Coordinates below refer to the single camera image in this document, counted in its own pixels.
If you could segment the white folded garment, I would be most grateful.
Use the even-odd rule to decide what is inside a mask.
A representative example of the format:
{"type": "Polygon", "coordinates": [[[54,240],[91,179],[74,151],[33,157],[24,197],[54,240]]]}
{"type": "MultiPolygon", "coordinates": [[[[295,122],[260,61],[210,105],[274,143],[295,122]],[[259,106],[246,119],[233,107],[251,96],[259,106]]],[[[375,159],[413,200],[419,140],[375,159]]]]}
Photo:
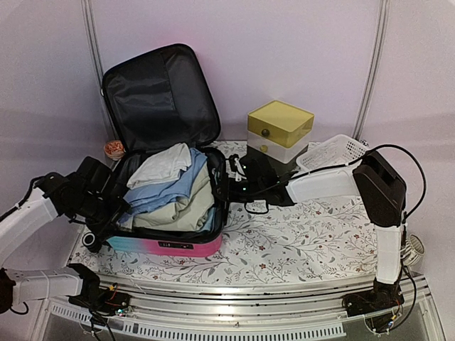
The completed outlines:
{"type": "Polygon", "coordinates": [[[191,152],[184,143],[148,157],[127,182],[130,190],[178,180],[192,165],[191,152]]]}

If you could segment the metal wall post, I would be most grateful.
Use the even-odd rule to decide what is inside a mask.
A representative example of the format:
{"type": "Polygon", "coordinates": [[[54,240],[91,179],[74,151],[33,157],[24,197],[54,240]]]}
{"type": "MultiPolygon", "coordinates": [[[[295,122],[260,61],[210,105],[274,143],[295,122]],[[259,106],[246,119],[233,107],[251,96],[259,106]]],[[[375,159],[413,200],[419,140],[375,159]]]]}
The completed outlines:
{"type": "Polygon", "coordinates": [[[380,61],[382,57],[382,50],[385,44],[385,37],[387,34],[388,17],[390,13],[390,1],[379,1],[379,14],[378,22],[376,25],[375,39],[373,44],[373,51],[370,58],[368,74],[366,83],[363,90],[363,96],[360,101],[358,115],[355,121],[355,126],[352,138],[359,141],[361,140],[362,132],[367,120],[370,103],[373,98],[378,71],[380,69],[380,61]]]}
{"type": "Polygon", "coordinates": [[[95,26],[95,15],[92,8],[92,1],[81,0],[82,17],[85,25],[85,32],[87,35],[87,42],[92,58],[92,63],[95,69],[95,74],[99,87],[102,85],[102,77],[104,75],[102,58],[100,53],[99,42],[97,38],[97,31],[95,26]]]}

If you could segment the orange patterned ceramic bowl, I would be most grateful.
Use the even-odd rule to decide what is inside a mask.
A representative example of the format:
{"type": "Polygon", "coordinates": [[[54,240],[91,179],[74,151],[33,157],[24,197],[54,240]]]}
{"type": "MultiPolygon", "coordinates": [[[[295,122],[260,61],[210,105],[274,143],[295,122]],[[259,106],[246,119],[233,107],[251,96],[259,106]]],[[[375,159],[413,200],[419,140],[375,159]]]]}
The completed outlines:
{"type": "Polygon", "coordinates": [[[124,154],[125,150],[120,140],[109,141],[104,145],[105,155],[113,161],[120,160],[124,154]]]}

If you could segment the light blue folded garment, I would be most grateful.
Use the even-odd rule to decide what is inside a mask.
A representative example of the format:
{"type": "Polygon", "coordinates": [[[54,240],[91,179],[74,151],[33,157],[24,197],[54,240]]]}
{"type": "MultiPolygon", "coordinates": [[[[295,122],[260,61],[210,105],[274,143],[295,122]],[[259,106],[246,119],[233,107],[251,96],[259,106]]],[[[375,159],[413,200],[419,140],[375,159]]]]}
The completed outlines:
{"type": "Polygon", "coordinates": [[[193,181],[196,179],[201,168],[207,163],[207,157],[195,148],[189,148],[192,165],[187,171],[181,173],[180,178],[168,183],[145,185],[127,192],[124,199],[131,206],[129,212],[119,218],[119,223],[124,224],[134,216],[153,212],[164,205],[175,202],[177,197],[189,198],[193,181]]]}

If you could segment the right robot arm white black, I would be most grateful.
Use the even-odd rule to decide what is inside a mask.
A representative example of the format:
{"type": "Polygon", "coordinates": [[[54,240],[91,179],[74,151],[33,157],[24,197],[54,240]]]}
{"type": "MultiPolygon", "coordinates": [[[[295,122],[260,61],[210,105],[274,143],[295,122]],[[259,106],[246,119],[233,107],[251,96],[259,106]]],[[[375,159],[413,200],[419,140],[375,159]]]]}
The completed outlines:
{"type": "Polygon", "coordinates": [[[344,164],[278,174],[263,157],[239,157],[228,163],[235,174],[227,185],[227,201],[262,201],[288,207],[323,197],[358,196],[376,232],[377,266],[373,289],[349,295],[345,301],[361,310],[382,310],[404,302],[400,279],[407,223],[407,185],[376,150],[344,164]]]}

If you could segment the yellow and white storage box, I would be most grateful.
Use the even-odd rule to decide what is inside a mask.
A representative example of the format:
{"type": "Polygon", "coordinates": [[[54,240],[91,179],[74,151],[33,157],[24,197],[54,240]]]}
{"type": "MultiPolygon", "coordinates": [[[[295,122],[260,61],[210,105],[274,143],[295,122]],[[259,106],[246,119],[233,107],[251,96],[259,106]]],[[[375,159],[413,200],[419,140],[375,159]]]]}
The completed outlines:
{"type": "Polygon", "coordinates": [[[288,165],[306,152],[314,114],[274,100],[247,115],[247,146],[288,165]]]}

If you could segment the aluminium front rail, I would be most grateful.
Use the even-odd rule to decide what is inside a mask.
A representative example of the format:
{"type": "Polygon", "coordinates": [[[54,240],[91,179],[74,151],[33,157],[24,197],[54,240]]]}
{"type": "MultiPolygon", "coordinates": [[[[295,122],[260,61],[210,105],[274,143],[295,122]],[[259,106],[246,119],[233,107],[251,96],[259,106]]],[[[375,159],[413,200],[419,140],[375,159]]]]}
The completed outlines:
{"type": "Polygon", "coordinates": [[[92,325],[84,308],[53,298],[42,305],[34,340],[443,340],[426,278],[401,280],[404,305],[349,315],[347,295],[373,287],[371,275],[331,281],[260,284],[179,283],[118,278],[130,309],[92,325]]]}

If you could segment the beige folded garment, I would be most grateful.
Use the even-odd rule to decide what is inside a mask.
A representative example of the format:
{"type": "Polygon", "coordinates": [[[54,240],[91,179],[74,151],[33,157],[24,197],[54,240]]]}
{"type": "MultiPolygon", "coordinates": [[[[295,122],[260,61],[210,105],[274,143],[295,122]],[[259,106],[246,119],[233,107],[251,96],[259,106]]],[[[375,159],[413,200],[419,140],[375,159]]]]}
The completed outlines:
{"type": "Polygon", "coordinates": [[[132,227],[170,232],[208,231],[213,221],[215,203],[207,164],[193,181],[189,198],[177,197],[153,212],[136,215],[132,227]]]}

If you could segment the floral white tablecloth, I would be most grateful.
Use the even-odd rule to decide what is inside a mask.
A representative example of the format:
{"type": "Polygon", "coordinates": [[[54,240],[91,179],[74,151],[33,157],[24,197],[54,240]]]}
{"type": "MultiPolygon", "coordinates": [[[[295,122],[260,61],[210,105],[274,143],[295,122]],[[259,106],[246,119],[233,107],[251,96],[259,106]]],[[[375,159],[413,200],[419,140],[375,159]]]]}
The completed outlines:
{"type": "Polygon", "coordinates": [[[78,242],[71,260],[108,281],[261,286],[322,283],[400,270],[401,228],[378,227],[356,196],[307,200],[292,207],[233,203],[213,255],[157,256],[78,242]]]}

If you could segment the pink and teal kids suitcase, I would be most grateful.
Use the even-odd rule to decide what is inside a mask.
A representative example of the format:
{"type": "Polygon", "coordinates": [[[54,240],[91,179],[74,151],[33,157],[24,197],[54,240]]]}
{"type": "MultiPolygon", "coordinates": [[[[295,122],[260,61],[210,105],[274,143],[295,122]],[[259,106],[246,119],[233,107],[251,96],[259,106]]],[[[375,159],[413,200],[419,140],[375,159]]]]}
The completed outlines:
{"type": "Polygon", "coordinates": [[[84,246],[92,252],[108,245],[162,256],[213,255],[227,219],[228,175],[224,155],[211,146],[220,134],[220,119],[194,51],[178,43],[120,63],[104,74],[102,96],[125,149],[102,192],[119,190],[124,199],[129,178],[148,157],[184,143],[207,157],[214,216],[210,229],[201,232],[132,227],[134,216],[124,224],[118,220],[108,234],[87,228],[84,246]]]}

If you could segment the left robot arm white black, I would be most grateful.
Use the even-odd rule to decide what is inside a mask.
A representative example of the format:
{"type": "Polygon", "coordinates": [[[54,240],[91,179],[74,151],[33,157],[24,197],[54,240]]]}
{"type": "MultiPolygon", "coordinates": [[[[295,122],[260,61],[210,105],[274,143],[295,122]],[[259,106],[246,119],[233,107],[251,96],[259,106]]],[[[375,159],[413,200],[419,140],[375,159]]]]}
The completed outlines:
{"type": "MultiPolygon", "coordinates": [[[[1,216],[1,261],[61,216],[85,225],[89,229],[83,238],[86,248],[99,251],[113,237],[118,219],[130,208],[124,199],[127,191],[109,167],[90,156],[69,175],[52,172],[33,178],[23,199],[1,216]]],[[[131,299],[116,288],[102,289],[99,276],[79,263],[54,270],[1,269],[2,313],[21,303],[59,296],[107,317],[128,308],[131,299]]]]}

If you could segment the white plastic mesh basket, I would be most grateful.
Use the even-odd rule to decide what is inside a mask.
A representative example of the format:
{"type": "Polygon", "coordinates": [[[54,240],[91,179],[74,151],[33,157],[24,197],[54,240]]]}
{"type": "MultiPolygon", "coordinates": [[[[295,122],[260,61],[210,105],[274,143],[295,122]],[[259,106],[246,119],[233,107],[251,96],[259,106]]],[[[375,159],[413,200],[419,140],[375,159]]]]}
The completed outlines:
{"type": "Polygon", "coordinates": [[[368,146],[339,134],[320,143],[311,142],[308,150],[296,159],[301,171],[313,171],[325,166],[345,164],[361,157],[368,146]]]}

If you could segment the left metal wall post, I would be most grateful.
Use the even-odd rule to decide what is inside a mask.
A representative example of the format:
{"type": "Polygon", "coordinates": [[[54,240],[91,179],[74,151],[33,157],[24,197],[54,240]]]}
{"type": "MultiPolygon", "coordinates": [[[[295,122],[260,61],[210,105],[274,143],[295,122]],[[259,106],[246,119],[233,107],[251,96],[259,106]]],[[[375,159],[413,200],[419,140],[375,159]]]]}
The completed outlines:
{"type": "Polygon", "coordinates": [[[102,58],[100,53],[99,42],[97,38],[97,31],[95,26],[95,15],[92,8],[92,1],[81,0],[82,17],[85,25],[85,32],[87,35],[87,42],[92,58],[92,63],[95,69],[95,74],[99,87],[102,85],[102,77],[104,75],[102,58]]]}

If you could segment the right metal wall post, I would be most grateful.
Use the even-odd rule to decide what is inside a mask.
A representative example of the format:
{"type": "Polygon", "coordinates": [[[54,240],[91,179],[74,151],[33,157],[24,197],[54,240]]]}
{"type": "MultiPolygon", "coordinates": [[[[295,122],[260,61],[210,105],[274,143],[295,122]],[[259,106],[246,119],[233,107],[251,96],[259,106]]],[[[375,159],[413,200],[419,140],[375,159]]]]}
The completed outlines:
{"type": "Polygon", "coordinates": [[[390,13],[390,1],[379,1],[379,14],[378,22],[376,25],[375,39],[373,44],[373,51],[370,58],[368,74],[366,83],[363,90],[363,96],[360,101],[358,115],[355,121],[355,126],[352,138],[359,141],[361,140],[362,132],[367,120],[370,103],[373,98],[378,71],[380,69],[380,61],[382,57],[382,50],[385,44],[385,37],[387,34],[388,17],[390,13]]]}

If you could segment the silver ribbed metal cup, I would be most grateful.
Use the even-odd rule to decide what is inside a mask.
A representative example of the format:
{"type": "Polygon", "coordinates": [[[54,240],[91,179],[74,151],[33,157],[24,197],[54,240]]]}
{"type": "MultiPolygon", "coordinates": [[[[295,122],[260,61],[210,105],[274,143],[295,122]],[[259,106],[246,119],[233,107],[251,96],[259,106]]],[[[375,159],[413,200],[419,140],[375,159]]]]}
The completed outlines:
{"type": "Polygon", "coordinates": [[[415,234],[410,234],[406,239],[404,254],[402,256],[405,266],[415,266],[424,257],[425,249],[422,241],[415,234]]]}

